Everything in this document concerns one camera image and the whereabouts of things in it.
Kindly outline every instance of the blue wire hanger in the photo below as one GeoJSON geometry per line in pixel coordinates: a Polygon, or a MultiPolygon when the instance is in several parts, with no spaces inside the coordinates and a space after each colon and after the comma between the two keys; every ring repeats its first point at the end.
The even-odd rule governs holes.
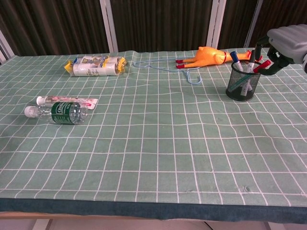
{"type": "Polygon", "coordinates": [[[188,83],[190,83],[192,85],[197,85],[197,84],[201,83],[202,82],[201,76],[199,76],[199,81],[198,82],[191,82],[191,76],[190,76],[190,72],[189,72],[189,70],[199,69],[200,67],[190,68],[190,69],[175,69],[175,70],[171,70],[171,69],[165,69],[165,68],[158,68],[158,67],[155,67],[155,66],[151,66],[150,64],[148,64],[146,66],[137,65],[137,64],[145,63],[145,62],[176,60],[176,59],[180,59],[180,58],[181,57],[157,59],[157,60],[148,60],[148,61],[136,61],[136,62],[133,62],[132,65],[134,67],[136,67],[136,68],[153,68],[153,69],[158,69],[158,70],[163,70],[163,71],[168,71],[168,72],[174,72],[174,73],[176,73],[176,72],[183,72],[187,76],[188,83]]]}

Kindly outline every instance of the dark brown curtain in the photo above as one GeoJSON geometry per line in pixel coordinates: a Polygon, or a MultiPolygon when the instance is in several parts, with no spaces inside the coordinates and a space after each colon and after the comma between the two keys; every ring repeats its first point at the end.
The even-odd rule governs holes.
{"type": "Polygon", "coordinates": [[[111,0],[119,51],[205,46],[212,0],[111,0]]]}
{"type": "Polygon", "coordinates": [[[0,0],[0,30],[20,56],[108,52],[99,0],[0,0]]]}
{"type": "Polygon", "coordinates": [[[243,47],[258,0],[228,0],[218,49],[243,47]]]}
{"type": "Polygon", "coordinates": [[[294,24],[307,24],[307,0],[264,0],[249,46],[270,29],[294,24]]]}

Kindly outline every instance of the red marker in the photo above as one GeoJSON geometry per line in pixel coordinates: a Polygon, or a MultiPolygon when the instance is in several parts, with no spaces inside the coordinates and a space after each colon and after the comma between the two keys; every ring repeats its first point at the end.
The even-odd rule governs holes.
{"type": "Polygon", "coordinates": [[[270,60],[267,60],[263,62],[261,65],[257,66],[256,68],[253,69],[254,73],[258,73],[259,69],[264,69],[267,68],[271,64],[270,60]]]}

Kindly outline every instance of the plastic water bottle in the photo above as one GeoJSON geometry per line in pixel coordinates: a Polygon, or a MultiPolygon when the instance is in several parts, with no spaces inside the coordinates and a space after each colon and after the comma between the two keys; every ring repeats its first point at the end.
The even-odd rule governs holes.
{"type": "Polygon", "coordinates": [[[28,106],[24,114],[49,123],[78,125],[87,117],[87,108],[81,108],[79,103],[74,102],[56,102],[52,107],[28,106]]]}

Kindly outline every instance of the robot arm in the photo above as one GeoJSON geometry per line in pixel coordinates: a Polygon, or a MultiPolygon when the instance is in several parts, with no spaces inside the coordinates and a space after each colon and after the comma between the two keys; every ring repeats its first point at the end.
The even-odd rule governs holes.
{"type": "Polygon", "coordinates": [[[255,58],[260,58],[261,48],[270,44],[269,59],[274,62],[268,69],[260,69],[263,75],[273,75],[289,64],[303,64],[307,73],[307,25],[290,25],[271,29],[255,48],[255,58]]]}

